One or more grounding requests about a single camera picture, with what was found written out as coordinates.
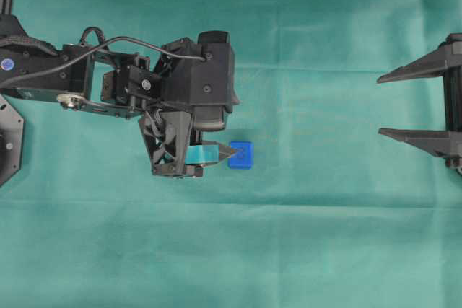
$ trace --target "wire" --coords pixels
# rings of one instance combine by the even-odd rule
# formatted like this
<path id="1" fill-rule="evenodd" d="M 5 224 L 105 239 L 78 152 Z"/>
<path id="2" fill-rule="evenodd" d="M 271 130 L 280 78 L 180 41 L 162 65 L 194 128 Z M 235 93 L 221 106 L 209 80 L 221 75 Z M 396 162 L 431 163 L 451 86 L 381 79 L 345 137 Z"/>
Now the wire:
<path id="1" fill-rule="evenodd" d="M 98 27 L 88 27 L 87 29 L 84 30 L 84 32 L 82 33 L 82 36 L 80 37 L 79 43 L 81 45 L 85 44 L 85 40 L 87 39 L 87 36 L 91 32 L 95 32 L 96 37 L 98 39 L 98 43 L 104 43 L 106 41 L 106 38 L 104 36 L 104 32 L 100 28 L 98 28 Z"/>
<path id="2" fill-rule="evenodd" d="M 152 50 L 156 50 L 157 52 L 161 52 L 162 54 L 165 54 L 166 56 L 170 56 L 170 57 L 173 57 L 173 58 L 193 59 L 193 60 L 197 60 L 197 61 L 205 61 L 206 60 L 204 57 L 201 57 L 201 56 L 182 56 L 180 54 L 171 53 L 171 52 L 168 52 L 167 50 L 164 50 L 163 48 L 160 48 L 160 47 L 158 47 L 156 45 L 153 45 L 151 43 L 146 43 L 146 42 L 144 42 L 142 40 L 138 40 L 138 39 L 135 39 L 135 38 L 130 38 L 128 36 L 117 36 L 115 38 L 106 40 L 105 42 L 99 44 L 98 46 L 95 46 L 95 47 L 91 48 L 90 50 L 83 53 L 82 55 L 80 55 L 80 56 L 78 56 L 78 57 L 76 57 L 74 59 L 71 59 L 70 61 L 68 61 L 68 62 L 66 62 L 66 63 L 64 63 L 62 65 L 55 66 L 54 68 L 51 68 L 51 69 L 32 72 L 31 74 L 25 74 L 25 75 L 21 75 L 21 76 L 12 77 L 11 79 L 7 79 L 6 81 L 3 81 L 2 83 L 0 83 L 0 88 L 8 88 L 8 87 L 9 88 L 14 88 L 14 87 L 11 87 L 11 86 L 14 85 L 15 83 L 26 81 L 28 79 L 36 79 L 38 77 L 42 77 L 42 76 L 49 75 L 49 74 L 55 74 L 58 71 L 64 70 L 64 69 L 74 65 L 75 63 L 81 61 L 82 59 L 92 55 L 94 52 L 104 48 L 105 46 L 109 45 L 110 43 L 115 43 L 117 41 L 128 41 L 130 43 L 136 43 L 137 45 L 148 47 L 148 48 L 150 48 Z"/>

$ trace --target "bolt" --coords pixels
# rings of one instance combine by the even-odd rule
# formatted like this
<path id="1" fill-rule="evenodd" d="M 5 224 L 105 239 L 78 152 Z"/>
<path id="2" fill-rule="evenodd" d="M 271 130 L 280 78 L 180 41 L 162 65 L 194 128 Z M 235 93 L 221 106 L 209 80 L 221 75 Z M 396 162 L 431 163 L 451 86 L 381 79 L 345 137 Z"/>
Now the bolt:
<path id="1" fill-rule="evenodd" d="M 144 79 L 141 81 L 141 86 L 143 87 L 144 90 L 150 90 L 151 89 L 151 82 L 149 80 Z"/>

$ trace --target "blue cube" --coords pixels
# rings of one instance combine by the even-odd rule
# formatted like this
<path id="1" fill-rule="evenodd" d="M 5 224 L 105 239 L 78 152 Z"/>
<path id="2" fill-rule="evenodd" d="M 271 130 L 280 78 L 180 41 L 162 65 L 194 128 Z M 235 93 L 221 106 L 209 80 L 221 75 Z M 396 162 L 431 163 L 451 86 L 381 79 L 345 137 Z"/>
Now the blue cube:
<path id="1" fill-rule="evenodd" d="M 253 165 L 253 143 L 231 141 L 230 147 L 236 149 L 237 153 L 228 159 L 228 166 L 232 169 L 251 169 Z"/>

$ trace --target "mounting plate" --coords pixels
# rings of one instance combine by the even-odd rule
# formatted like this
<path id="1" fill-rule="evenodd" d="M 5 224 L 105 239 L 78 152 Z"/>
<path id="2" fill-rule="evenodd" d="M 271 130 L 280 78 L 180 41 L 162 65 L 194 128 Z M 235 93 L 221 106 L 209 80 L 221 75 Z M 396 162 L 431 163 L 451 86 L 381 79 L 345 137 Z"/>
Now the mounting plate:
<path id="1" fill-rule="evenodd" d="M 21 168 L 24 119 L 0 95 L 0 186 Z"/>

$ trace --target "round sticker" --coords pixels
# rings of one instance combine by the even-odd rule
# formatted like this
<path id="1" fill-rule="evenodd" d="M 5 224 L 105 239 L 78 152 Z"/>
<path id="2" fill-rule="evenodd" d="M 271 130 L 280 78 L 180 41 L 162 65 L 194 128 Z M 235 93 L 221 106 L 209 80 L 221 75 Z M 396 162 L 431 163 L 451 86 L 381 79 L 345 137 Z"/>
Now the round sticker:
<path id="1" fill-rule="evenodd" d="M 1 61 L 0 66 L 3 70 L 10 71 L 14 68 L 14 62 L 12 59 L 6 58 L 3 61 Z"/>

